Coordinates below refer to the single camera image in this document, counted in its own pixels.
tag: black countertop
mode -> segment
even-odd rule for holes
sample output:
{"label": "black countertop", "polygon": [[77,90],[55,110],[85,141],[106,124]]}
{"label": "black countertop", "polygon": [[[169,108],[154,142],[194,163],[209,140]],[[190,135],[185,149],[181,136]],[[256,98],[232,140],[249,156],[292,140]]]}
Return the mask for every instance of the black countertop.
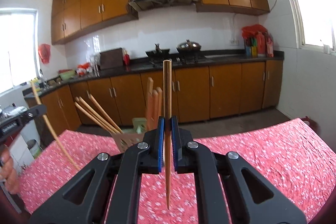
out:
{"label": "black countertop", "polygon": [[[190,63],[190,64],[182,64],[177,61],[173,61],[172,67],[173,69],[179,68],[192,68],[192,67],[202,67],[202,66],[214,66],[214,65],[223,65],[223,64],[234,64],[234,63],[246,63],[246,62],[260,62],[260,61],[267,61],[267,60],[283,60],[284,59],[284,52],[274,51],[274,57],[247,57],[244,53],[242,54],[231,54],[237,52],[244,52],[244,50],[218,50],[218,51],[204,51],[204,55],[207,57],[205,59],[200,59],[198,63]],[[94,74],[89,74],[85,76],[77,76],[73,79],[69,79],[66,81],[60,82],[60,84],[53,85],[51,87],[41,89],[38,92],[38,95],[44,96],[47,95],[58,88],[73,84],[81,81],[89,81],[101,78],[108,78],[113,76],[120,76],[120,75],[127,75],[127,74],[135,74],[135,73],[142,73],[142,72],[150,72],[150,71],[157,71],[162,70],[161,67],[153,67],[153,65],[149,62],[147,58],[141,58],[138,61],[131,60],[131,63],[128,67],[117,67],[113,69],[102,70],[99,72],[99,76]],[[31,91],[31,88],[26,89],[22,92],[24,94],[25,99],[32,99],[34,95]]]}

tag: floor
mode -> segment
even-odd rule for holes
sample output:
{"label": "floor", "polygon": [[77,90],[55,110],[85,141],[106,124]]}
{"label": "floor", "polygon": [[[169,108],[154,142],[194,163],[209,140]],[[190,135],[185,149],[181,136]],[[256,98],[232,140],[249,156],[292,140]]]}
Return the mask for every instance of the floor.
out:
{"label": "floor", "polygon": [[[206,122],[185,123],[181,124],[180,127],[189,130],[192,133],[193,138],[196,139],[237,134],[270,127],[286,121],[289,121],[287,116],[277,109],[271,108]],[[77,131],[101,136],[110,136],[110,133],[99,126],[80,126]]]}

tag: silver screw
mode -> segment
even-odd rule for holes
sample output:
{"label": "silver screw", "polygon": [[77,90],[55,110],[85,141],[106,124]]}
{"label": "silver screw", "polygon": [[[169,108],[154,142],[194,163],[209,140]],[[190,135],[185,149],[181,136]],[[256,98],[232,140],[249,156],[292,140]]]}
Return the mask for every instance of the silver screw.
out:
{"label": "silver screw", "polygon": [[236,159],[238,159],[238,157],[239,157],[238,153],[233,152],[233,151],[229,152],[229,153],[227,154],[227,156],[228,156],[230,159],[232,159],[232,160],[236,160]]}
{"label": "silver screw", "polygon": [[138,143],[138,148],[146,149],[148,148],[148,143],[145,143],[145,142]]}
{"label": "silver screw", "polygon": [[198,143],[197,142],[189,142],[188,143],[188,147],[189,148],[197,148],[198,147]]}
{"label": "silver screw", "polygon": [[109,155],[107,153],[100,153],[97,158],[98,160],[103,161],[103,160],[107,160],[109,158]]}

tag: backsplash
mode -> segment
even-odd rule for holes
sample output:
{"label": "backsplash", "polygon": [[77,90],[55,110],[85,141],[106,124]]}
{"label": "backsplash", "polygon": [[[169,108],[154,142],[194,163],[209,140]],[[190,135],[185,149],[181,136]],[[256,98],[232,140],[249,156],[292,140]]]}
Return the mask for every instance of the backsplash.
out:
{"label": "backsplash", "polygon": [[[139,13],[139,20],[93,32],[65,45],[68,68],[89,60],[91,54],[113,48],[126,49],[131,57],[145,57],[146,51],[176,46],[186,39],[198,42],[202,50],[244,48],[241,28],[259,23],[257,16],[232,13],[197,13],[194,5],[160,8]],[[238,45],[230,41],[238,40]]]}

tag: person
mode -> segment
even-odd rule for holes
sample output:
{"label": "person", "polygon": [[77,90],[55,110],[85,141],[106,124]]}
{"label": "person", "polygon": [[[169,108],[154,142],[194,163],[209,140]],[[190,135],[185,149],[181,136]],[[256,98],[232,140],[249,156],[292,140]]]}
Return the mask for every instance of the person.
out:
{"label": "person", "polygon": [[4,146],[4,149],[1,151],[1,162],[2,168],[0,170],[0,180],[6,179],[5,187],[7,191],[11,194],[17,194],[20,190],[18,176],[16,170],[13,167],[13,159],[9,153],[9,149]]}

